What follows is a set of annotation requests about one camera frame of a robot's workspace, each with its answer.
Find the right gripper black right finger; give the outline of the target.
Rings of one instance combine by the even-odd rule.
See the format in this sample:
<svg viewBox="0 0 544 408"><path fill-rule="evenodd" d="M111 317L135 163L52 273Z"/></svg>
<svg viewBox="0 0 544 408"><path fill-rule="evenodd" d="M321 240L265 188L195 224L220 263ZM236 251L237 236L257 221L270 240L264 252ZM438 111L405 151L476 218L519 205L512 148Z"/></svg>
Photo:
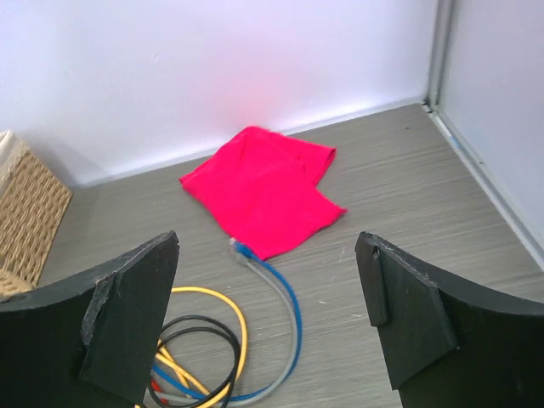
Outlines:
<svg viewBox="0 0 544 408"><path fill-rule="evenodd" d="M541 303L464 279L368 232L355 253L403 406L542 406Z"/></svg>

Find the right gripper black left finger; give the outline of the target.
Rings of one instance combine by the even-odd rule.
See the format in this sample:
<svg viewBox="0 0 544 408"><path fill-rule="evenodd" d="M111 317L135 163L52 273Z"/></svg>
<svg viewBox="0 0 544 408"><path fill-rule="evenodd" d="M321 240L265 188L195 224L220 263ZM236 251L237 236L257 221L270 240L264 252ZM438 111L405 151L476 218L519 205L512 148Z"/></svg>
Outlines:
<svg viewBox="0 0 544 408"><path fill-rule="evenodd" d="M179 260L168 231L1 302L4 407L132 407L145 396Z"/></svg>

